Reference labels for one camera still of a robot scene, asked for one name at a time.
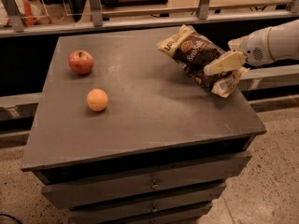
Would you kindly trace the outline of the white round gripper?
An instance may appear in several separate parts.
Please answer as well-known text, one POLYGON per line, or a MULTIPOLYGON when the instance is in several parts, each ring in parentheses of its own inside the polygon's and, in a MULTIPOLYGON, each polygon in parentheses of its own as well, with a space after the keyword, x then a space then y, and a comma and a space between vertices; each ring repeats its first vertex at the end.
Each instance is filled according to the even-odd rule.
POLYGON ((230 51, 204 67, 207 76, 234 71, 247 64, 261 66, 273 63, 275 60, 269 51, 268 38, 271 27, 255 31, 247 36, 232 39, 228 42, 230 51))

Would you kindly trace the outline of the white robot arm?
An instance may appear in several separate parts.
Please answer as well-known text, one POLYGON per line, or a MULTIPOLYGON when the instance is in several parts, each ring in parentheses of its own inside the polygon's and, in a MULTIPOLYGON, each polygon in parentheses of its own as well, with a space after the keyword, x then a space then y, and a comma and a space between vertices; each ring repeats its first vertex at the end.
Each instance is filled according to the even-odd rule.
POLYGON ((228 42, 229 51, 204 67, 207 76, 281 60, 299 59, 299 20, 254 31, 228 42))

